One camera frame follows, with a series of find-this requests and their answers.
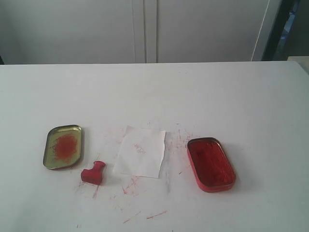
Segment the red stamp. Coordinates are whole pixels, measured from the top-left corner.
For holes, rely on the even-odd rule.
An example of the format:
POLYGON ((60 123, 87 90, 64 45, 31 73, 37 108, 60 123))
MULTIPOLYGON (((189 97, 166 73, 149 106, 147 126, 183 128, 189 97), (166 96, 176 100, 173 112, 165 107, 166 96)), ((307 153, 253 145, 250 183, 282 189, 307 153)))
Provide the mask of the red stamp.
POLYGON ((81 172, 81 180, 93 185, 100 185, 103 180, 102 170, 106 163, 95 161, 92 169, 83 169, 81 172))

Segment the neighbouring beige table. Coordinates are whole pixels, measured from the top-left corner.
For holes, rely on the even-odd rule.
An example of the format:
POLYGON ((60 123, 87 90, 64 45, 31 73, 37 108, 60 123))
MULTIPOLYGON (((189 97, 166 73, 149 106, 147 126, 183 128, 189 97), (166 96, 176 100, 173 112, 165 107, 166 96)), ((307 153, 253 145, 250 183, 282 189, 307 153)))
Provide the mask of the neighbouring beige table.
POLYGON ((289 56, 288 60, 297 62, 306 72, 309 72, 309 56, 289 56))

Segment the white paper sheet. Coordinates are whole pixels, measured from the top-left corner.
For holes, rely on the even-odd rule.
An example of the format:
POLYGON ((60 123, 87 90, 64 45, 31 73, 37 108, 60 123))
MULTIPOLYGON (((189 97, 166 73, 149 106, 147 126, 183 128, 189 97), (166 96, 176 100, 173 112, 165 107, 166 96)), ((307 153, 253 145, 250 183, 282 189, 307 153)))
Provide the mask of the white paper sheet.
POLYGON ((165 136, 164 130, 127 126, 113 172, 158 178, 165 154, 165 136))

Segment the gold tin lid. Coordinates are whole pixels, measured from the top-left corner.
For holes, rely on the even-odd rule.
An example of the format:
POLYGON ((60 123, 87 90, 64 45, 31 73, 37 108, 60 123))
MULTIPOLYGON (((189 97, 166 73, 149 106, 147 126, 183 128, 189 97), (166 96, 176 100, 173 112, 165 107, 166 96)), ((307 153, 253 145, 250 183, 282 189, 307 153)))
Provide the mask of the gold tin lid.
POLYGON ((47 169, 64 169, 77 164, 82 154, 82 128, 78 125, 59 126, 47 134, 42 162, 47 169))

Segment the red rectangular tin tray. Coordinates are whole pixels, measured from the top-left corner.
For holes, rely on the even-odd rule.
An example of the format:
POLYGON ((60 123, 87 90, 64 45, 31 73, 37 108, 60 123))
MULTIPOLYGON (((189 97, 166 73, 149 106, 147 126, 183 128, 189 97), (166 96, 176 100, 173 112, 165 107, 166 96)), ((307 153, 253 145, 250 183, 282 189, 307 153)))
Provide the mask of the red rectangular tin tray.
POLYGON ((187 154, 198 187, 208 193, 230 190, 236 174, 221 143, 213 137, 187 143, 187 154))

